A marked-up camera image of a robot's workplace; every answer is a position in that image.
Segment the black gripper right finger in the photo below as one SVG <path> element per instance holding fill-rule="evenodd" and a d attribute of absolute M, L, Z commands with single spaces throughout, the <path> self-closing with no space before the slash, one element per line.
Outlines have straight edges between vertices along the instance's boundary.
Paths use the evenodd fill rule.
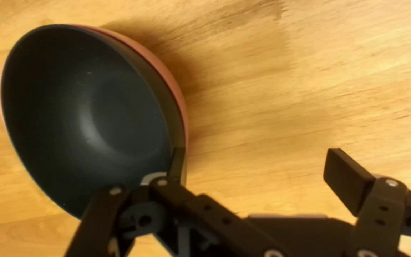
<path fill-rule="evenodd" d="M 351 257 L 408 257 L 401 236 L 411 237 L 411 190 L 393 177 L 377 177 L 341 148 L 330 148 L 324 181 L 357 218 Z"/>

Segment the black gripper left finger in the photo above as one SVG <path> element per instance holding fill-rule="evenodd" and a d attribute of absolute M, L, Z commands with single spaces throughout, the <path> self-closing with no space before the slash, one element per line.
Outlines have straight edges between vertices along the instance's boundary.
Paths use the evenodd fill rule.
<path fill-rule="evenodd" d="M 173 257 L 351 257 L 354 227 L 325 217 L 241 218 L 171 176 L 101 188 L 89 201 L 66 257 L 127 257 L 151 234 Z"/>

